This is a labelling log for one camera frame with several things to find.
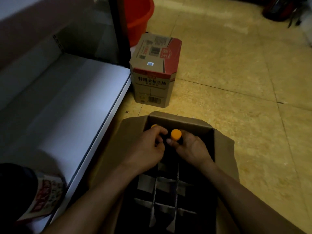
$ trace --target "qr code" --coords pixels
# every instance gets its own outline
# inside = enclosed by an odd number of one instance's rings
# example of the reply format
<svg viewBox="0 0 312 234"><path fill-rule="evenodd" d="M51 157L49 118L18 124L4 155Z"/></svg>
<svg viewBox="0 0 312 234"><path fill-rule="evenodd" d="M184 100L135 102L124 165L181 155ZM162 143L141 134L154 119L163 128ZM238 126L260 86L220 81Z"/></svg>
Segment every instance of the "qr code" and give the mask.
<svg viewBox="0 0 312 234"><path fill-rule="evenodd" d="M150 56L158 56L160 52L160 48L151 47Z"/></svg>
<svg viewBox="0 0 312 234"><path fill-rule="evenodd" d="M161 99L160 99L160 98L156 98L156 97L151 97L151 96L149 96L149 102L160 104Z"/></svg>

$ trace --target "tiled floor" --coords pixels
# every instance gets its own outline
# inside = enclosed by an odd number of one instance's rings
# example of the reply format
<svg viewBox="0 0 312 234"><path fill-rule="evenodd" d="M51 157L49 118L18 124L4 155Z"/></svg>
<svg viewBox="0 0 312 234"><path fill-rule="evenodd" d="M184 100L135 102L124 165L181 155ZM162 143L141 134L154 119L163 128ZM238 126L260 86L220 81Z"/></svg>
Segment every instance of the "tiled floor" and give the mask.
<svg viewBox="0 0 312 234"><path fill-rule="evenodd" d="M312 49L300 28L233 0L154 0L148 31L182 40L168 107L134 102L115 116L162 111L202 119L235 140L241 183L312 233Z"/></svg>

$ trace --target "box lid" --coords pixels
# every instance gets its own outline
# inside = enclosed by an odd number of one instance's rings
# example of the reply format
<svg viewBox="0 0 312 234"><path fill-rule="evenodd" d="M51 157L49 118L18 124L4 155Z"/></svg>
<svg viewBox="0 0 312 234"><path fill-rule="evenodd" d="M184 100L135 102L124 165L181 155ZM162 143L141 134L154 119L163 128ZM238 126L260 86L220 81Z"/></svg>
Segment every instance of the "box lid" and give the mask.
<svg viewBox="0 0 312 234"><path fill-rule="evenodd" d="M155 73L157 77L172 75L177 72L181 45L176 38L143 34L130 59L131 70L143 75Z"/></svg>

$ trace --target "bottle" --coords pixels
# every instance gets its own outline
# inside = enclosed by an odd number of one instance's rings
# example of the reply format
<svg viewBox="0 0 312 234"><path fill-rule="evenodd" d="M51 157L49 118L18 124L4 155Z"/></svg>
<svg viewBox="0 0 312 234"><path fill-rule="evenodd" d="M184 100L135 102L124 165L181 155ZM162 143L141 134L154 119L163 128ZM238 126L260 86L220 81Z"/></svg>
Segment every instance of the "bottle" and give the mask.
<svg viewBox="0 0 312 234"><path fill-rule="evenodd" d="M11 163L0 164L0 222L13 224L48 216L64 193L62 178Z"/></svg>
<svg viewBox="0 0 312 234"><path fill-rule="evenodd" d="M170 138L172 140L177 141L179 144L183 144L183 138L182 138L182 132L178 129L174 129L171 131L171 136Z"/></svg>

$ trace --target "right hand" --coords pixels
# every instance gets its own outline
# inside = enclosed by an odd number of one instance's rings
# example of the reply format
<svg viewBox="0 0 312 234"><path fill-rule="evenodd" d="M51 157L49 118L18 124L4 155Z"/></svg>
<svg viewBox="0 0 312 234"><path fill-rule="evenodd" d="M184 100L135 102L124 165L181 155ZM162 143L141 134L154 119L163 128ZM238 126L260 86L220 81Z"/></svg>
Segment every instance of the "right hand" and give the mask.
<svg viewBox="0 0 312 234"><path fill-rule="evenodd" d="M199 170L202 165L214 164L206 145L199 137L185 130L181 130L181 132L183 145L179 145L176 141L171 139L166 140L170 146L175 148L181 158Z"/></svg>

